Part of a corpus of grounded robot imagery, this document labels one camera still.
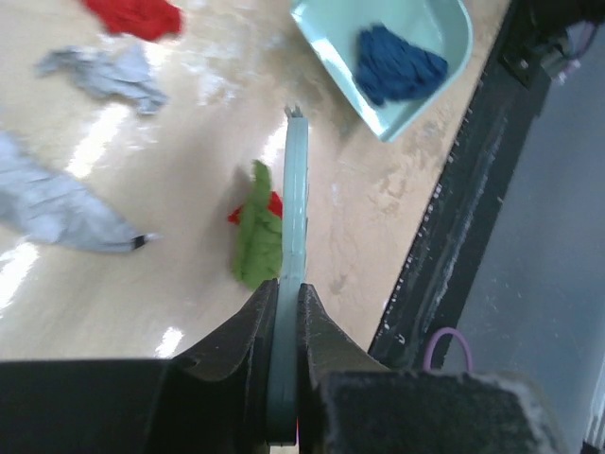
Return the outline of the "teal hand brush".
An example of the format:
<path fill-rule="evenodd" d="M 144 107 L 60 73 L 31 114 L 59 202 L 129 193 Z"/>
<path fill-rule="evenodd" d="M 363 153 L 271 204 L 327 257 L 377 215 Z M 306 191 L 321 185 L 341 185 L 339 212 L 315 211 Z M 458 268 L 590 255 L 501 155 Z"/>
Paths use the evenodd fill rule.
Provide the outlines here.
<path fill-rule="evenodd" d="M 295 445 L 297 437 L 297 317 L 306 274 L 309 124 L 296 106 L 285 109 L 283 265 L 268 371 L 266 436 L 269 445 Z"/>

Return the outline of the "teal dustpan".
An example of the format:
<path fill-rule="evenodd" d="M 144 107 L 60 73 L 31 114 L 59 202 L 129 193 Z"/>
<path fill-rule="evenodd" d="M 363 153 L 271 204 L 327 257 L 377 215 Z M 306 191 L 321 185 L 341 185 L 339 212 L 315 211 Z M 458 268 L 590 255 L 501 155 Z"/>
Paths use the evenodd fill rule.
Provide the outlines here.
<path fill-rule="evenodd" d="M 393 141 L 459 76 L 473 27 L 460 1 L 294 1 L 290 14 L 363 122 Z"/>

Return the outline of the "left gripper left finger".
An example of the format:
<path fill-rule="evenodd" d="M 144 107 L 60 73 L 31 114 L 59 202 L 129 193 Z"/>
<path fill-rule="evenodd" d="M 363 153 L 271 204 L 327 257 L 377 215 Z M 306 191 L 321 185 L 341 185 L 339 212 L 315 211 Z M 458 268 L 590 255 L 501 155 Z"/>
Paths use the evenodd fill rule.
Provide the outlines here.
<path fill-rule="evenodd" d="M 266 281 L 225 323 L 171 361 L 172 445 L 262 445 L 279 285 Z"/>

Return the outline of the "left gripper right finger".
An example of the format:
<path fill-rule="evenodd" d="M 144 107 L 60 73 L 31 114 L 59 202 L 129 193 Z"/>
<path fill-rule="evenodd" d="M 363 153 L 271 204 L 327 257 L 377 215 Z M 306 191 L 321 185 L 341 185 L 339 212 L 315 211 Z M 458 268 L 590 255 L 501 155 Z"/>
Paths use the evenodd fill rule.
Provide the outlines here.
<path fill-rule="evenodd" d="M 301 445 L 386 445 L 389 416 L 379 380 L 391 371 L 327 314 L 310 284 L 298 302 L 298 434 Z"/>

